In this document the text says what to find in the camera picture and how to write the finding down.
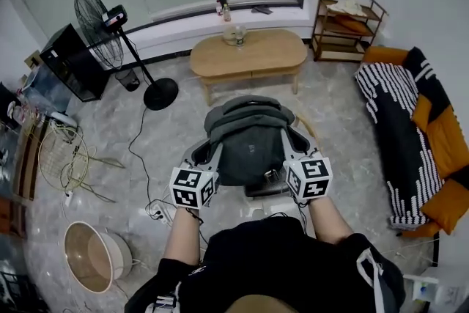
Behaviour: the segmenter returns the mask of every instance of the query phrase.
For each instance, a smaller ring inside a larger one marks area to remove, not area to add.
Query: black shirt
[[[396,312],[405,299],[402,274],[362,234],[338,245],[306,236],[299,220],[272,217],[240,224],[210,238],[200,267],[162,259],[158,273],[125,306],[144,313],[159,295],[174,294],[181,313],[225,312],[246,295],[277,298],[298,312],[374,312],[374,293],[356,260],[370,248]]]

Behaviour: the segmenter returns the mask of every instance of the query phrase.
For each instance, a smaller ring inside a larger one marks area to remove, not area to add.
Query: wooden coffee table
[[[199,42],[191,52],[192,71],[200,77],[210,106],[208,85],[268,76],[292,75],[298,91],[298,72],[306,59],[306,47],[293,32],[268,29],[248,32],[242,47],[227,45],[222,36]]]

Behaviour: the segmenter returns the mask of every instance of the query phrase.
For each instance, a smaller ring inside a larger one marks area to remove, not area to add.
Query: sofa
[[[375,124],[391,227],[451,234],[469,208],[469,149],[431,64],[418,48],[370,47],[355,80]]]

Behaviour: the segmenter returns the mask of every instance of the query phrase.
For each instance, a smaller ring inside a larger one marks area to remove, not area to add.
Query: armrest
[[[391,63],[402,65],[409,51],[390,47],[369,47],[363,55],[362,63]]]

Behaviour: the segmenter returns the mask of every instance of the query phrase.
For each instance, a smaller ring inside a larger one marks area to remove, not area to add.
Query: fan base
[[[148,109],[159,111],[168,107],[177,97],[179,88],[176,81],[170,78],[160,78],[155,81],[155,86],[150,85],[145,90],[144,103]]]

